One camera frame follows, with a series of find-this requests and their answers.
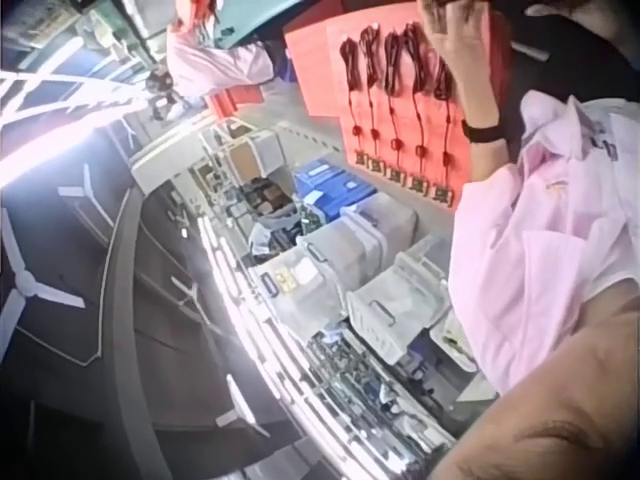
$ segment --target hand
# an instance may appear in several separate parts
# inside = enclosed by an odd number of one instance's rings
[[[418,0],[427,39],[445,61],[456,82],[490,75],[482,41],[481,21],[488,2],[481,0]]]

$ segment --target pink shirt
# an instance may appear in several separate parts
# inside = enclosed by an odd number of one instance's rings
[[[273,78],[264,47],[253,43],[228,50],[197,45],[195,33],[167,32],[167,68],[175,88],[186,97],[214,95],[238,85],[258,85]]]
[[[464,186],[451,301],[478,366],[504,394],[573,333],[581,304],[640,280],[640,109],[603,100],[522,102],[518,165]]]

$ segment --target skin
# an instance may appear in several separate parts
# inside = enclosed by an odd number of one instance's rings
[[[418,1],[425,32],[449,65],[467,122],[493,126],[498,110],[478,17],[466,0],[434,12]],[[447,22],[442,28],[438,16]],[[472,145],[472,180],[508,162],[504,141]],[[501,397],[438,464],[430,479],[615,478],[609,471],[634,445],[638,427],[640,289],[619,282],[582,306],[578,328]]]

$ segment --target blue container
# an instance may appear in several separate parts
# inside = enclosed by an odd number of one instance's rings
[[[324,158],[314,160],[293,172],[293,185],[300,198],[306,197],[327,180],[346,173],[340,167],[329,163]]]
[[[305,206],[323,224],[340,217],[340,209],[358,203],[376,193],[375,187],[361,178],[341,170],[338,175],[322,182],[302,198]]]

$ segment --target black wristband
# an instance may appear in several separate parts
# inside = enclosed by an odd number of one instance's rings
[[[501,123],[488,128],[474,128],[463,120],[462,133],[471,143],[492,143],[504,139]]]

